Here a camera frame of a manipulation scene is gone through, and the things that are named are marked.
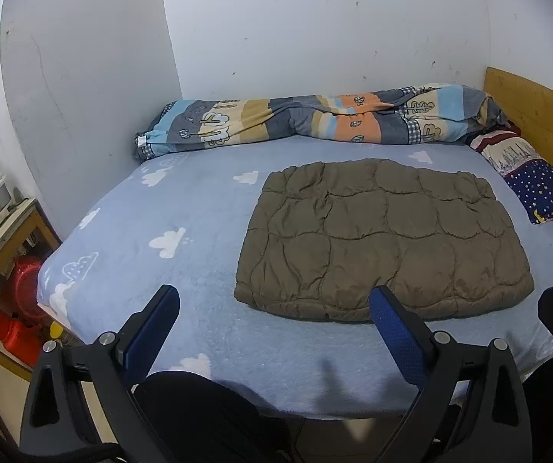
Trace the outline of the wooden headboard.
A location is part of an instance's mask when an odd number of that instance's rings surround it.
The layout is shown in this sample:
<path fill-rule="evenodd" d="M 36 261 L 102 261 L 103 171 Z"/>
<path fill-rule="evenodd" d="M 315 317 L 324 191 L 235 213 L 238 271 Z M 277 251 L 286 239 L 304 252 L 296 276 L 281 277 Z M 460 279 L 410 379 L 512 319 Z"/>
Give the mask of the wooden headboard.
<path fill-rule="evenodd" d="M 521 129 L 522 137 L 553 164 L 553 90 L 494 67 L 486 69 L 484 89 Z"/>

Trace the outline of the light blue cloud bedsheet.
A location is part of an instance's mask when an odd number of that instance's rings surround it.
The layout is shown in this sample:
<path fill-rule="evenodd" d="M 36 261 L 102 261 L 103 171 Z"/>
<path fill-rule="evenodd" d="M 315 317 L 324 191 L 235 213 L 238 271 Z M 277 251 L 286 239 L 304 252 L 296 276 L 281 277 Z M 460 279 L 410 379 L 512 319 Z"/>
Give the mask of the light blue cloud bedsheet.
<path fill-rule="evenodd" d="M 140 165 L 43 264 L 38 302 L 89 343 L 120 329 L 169 284 L 181 308 L 156 370 L 198 373 L 280 413 L 362 418 L 403 411 L 416 389 L 404 382 L 373 325 L 294 321 L 234 298 L 243 239 L 268 174 L 364 158 L 487 180 L 515 225 L 537 291 L 553 286 L 553 223 L 532 224 L 515 193 L 470 147 L 294 136 Z"/>

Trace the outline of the yellow wooden side table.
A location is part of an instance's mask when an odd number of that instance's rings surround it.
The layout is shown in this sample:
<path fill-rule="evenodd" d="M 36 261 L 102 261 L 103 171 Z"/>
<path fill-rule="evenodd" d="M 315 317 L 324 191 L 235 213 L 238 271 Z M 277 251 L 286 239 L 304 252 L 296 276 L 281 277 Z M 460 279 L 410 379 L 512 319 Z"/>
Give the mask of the yellow wooden side table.
<path fill-rule="evenodd" d="M 24 199 L 12 208 L 0 226 L 0 277 L 6 274 L 20 247 L 34 237 L 46 246 L 46 256 L 57 250 L 61 240 L 43 214 L 37 199 Z M 0 367 L 23 380 L 31 380 L 32 368 L 0 348 Z"/>

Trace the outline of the red plastic basin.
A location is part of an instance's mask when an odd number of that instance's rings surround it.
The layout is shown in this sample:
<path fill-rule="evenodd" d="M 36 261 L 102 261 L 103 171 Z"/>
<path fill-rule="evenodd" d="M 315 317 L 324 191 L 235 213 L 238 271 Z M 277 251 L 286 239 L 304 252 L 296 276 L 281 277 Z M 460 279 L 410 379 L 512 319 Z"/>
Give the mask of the red plastic basin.
<path fill-rule="evenodd" d="M 52 323 L 37 304 L 41 266 L 36 256 L 17 257 L 0 293 L 0 342 L 9 354 L 30 367 L 36 365 Z"/>

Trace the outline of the navy star patterned pillow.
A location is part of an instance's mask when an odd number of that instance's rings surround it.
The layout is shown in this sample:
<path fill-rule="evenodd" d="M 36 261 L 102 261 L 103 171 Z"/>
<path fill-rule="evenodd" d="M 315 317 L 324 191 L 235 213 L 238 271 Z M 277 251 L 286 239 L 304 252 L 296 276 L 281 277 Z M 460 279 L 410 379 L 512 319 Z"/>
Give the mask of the navy star patterned pillow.
<path fill-rule="evenodd" d="M 469 139 L 469 146 L 491 164 L 516 194 L 529 221 L 553 220 L 553 165 L 510 122 Z"/>

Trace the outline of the colourful patchwork quilt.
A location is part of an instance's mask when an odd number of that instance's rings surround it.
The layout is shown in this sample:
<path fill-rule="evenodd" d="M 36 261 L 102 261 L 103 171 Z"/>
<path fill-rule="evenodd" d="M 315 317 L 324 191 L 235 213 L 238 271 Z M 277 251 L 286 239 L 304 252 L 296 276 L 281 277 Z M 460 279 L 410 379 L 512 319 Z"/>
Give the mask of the colourful patchwork quilt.
<path fill-rule="evenodd" d="M 336 96 L 179 99 L 135 135 L 134 157 L 144 162 L 291 136 L 394 145 L 457 142 L 505 125 L 507 115 L 489 93 L 457 84 Z"/>

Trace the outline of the olive brown puffer jacket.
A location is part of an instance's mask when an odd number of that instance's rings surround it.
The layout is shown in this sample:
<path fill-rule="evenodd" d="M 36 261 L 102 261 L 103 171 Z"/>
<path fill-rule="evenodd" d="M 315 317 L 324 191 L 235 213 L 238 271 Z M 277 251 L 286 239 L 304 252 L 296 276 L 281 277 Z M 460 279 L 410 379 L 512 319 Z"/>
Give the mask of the olive brown puffer jacket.
<path fill-rule="evenodd" d="M 432 321 L 512 307 L 534 279 L 506 208 L 470 172 L 363 159 L 270 174 L 236 300 L 290 319 L 366 322 L 378 286 Z"/>

